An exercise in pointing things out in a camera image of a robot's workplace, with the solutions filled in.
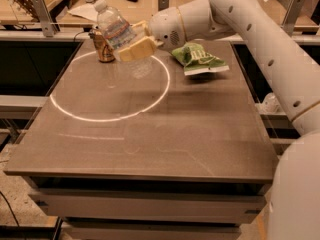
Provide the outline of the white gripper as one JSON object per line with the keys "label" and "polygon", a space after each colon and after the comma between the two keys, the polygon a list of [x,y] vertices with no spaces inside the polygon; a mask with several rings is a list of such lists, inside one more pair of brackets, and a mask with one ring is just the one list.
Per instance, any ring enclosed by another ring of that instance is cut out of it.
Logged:
{"label": "white gripper", "polygon": [[[147,21],[142,20],[133,24],[132,28],[138,37],[143,38],[118,51],[119,59],[123,62],[153,55],[157,49],[155,39],[159,43],[159,48],[166,51],[172,51],[184,44],[184,30],[176,7],[157,12],[150,19],[149,25]],[[150,31],[155,39],[149,36]]]}

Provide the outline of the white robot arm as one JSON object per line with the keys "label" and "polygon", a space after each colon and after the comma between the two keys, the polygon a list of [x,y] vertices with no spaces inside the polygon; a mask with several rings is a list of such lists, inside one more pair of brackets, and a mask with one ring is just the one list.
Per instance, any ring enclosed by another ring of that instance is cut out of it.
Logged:
{"label": "white robot arm", "polygon": [[268,240],[320,240],[320,66],[257,0],[196,0],[155,14],[119,52],[122,61],[196,39],[238,33],[300,134],[280,158],[269,202]]}

